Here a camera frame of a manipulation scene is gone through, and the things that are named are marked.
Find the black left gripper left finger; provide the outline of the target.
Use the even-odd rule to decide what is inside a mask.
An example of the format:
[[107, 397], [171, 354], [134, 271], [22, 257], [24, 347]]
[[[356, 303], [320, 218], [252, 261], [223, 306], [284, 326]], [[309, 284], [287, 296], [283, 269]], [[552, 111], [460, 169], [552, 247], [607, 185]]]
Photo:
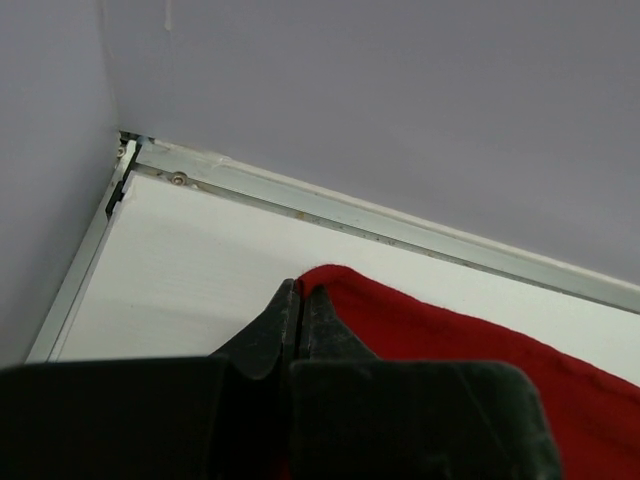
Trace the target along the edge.
[[285, 479], [284, 281], [207, 356], [47, 362], [1, 373], [5, 479]]

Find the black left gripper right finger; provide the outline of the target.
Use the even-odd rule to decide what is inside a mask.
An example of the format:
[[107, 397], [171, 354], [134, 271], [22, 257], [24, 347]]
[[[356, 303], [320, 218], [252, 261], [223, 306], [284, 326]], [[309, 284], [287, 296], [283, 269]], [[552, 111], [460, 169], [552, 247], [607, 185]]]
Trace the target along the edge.
[[560, 455], [538, 392], [487, 361], [385, 361], [338, 317], [305, 303], [289, 368], [295, 479], [556, 479]]

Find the dark red t shirt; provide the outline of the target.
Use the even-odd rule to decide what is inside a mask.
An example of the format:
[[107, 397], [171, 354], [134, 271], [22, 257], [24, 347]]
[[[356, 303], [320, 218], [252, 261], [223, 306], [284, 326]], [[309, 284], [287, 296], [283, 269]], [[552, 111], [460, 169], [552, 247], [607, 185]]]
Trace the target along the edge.
[[338, 317], [384, 360], [501, 361], [538, 389], [568, 479], [639, 476], [639, 388], [527, 335], [419, 300], [340, 265], [297, 281], [327, 289]]

